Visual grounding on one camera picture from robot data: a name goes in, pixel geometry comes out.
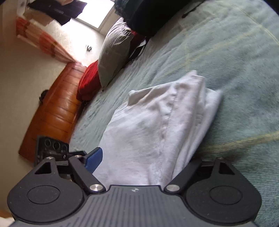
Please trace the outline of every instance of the white towel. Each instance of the white towel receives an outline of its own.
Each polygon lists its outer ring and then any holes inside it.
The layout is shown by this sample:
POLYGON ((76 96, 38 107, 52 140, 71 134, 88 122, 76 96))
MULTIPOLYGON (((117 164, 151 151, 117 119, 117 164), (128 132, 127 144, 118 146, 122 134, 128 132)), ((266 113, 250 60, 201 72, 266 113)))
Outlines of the white towel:
POLYGON ((93 175, 110 185, 166 186, 190 161, 210 127, 222 92, 196 71, 167 84, 130 91, 100 141, 93 175))

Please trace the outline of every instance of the green bedspread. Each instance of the green bedspread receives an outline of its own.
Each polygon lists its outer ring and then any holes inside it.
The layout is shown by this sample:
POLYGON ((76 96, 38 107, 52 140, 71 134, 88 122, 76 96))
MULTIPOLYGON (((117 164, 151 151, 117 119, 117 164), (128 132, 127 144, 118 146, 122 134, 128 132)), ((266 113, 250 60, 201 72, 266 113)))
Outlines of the green bedspread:
POLYGON ((88 105, 70 148, 97 147, 130 90, 197 70, 208 88, 224 93, 197 154, 232 161, 262 195, 256 223, 272 227, 279 223, 279 16, 261 0, 208 0, 182 19, 195 4, 174 16, 88 105))

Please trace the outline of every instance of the window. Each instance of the window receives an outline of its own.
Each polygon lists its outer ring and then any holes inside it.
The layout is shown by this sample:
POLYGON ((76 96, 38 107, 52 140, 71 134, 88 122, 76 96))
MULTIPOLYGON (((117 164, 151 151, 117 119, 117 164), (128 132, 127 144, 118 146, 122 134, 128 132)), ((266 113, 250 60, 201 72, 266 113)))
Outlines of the window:
POLYGON ((77 20, 93 27, 96 30, 101 30, 102 22, 111 11, 114 2, 111 0, 82 0, 86 2, 83 12, 77 17, 77 20))

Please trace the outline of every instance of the wooden furniture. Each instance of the wooden furniture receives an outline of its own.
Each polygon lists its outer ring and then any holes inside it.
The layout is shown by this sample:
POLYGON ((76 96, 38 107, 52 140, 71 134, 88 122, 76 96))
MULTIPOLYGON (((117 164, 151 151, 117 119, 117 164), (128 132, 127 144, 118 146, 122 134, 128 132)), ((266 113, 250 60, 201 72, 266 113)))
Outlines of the wooden furniture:
POLYGON ((0 217, 7 218, 7 217, 13 217, 11 213, 5 211, 5 210, 0 210, 0 217))
POLYGON ((38 107, 19 149, 19 154, 35 160, 38 135, 69 143, 84 105, 76 99, 78 83, 86 67, 68 63, 38 107))

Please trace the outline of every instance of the curtain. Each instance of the curtain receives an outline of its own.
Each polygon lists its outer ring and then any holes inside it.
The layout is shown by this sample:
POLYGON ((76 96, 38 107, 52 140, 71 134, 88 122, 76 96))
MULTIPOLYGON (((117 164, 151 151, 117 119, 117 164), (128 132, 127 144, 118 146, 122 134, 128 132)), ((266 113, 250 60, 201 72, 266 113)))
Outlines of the curtain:
POLYGON ((77 62, 52 36, 21 17, 16 18, 16 34, 18 38, 59 61, 77 62))

